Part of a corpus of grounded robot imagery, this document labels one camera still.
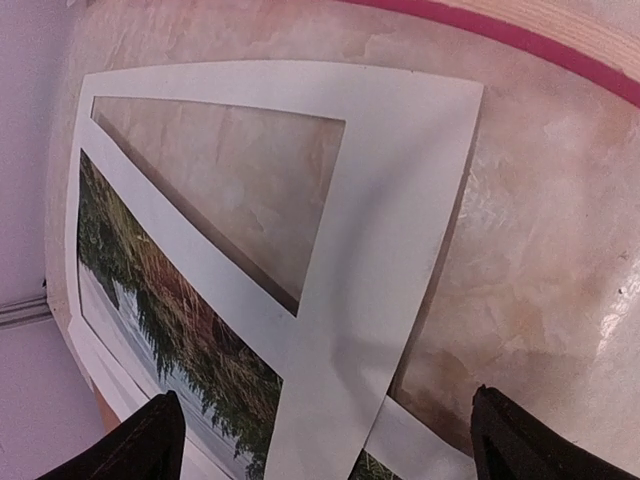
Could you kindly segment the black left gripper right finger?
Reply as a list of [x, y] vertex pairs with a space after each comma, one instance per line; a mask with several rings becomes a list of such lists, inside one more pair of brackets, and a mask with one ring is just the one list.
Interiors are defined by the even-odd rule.
[[564, 439], [494, 387], [474, 394], [470, 433], [479, 479], [636, 478]]

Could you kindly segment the pink wooden picture frame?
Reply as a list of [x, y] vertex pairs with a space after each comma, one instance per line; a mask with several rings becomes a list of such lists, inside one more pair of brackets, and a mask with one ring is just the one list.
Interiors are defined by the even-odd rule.
[[377, 1], [544, 59], [639, 105], [639, 38], [549, 1]]

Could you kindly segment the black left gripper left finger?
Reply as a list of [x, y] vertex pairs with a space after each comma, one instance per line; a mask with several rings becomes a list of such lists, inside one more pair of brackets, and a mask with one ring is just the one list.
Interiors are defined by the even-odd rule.
[[41, 480], [178, 479], [186, 423], [177, 394], [158, 394], [95, 445]]

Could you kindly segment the white mat board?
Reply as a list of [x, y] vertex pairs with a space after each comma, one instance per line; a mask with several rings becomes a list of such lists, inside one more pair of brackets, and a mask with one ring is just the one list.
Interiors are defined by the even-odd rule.
[[87, 75], [69, 333], [112, 407], [176, 391], [188, 478], [347, 478], [381, 426], [482, 92], [296, 60]]

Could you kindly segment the landscape photo print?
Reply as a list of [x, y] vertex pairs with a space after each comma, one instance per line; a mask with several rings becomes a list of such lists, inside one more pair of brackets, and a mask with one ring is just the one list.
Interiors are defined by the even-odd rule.
[[388, 397], [437, 257], [411, 199], [344, 180], [292, 300], [209, 241], [114, 145], [78, 157], [75, 329], [147, 395], [177, 393], [210, 478], [409, 479], [470, 460]]

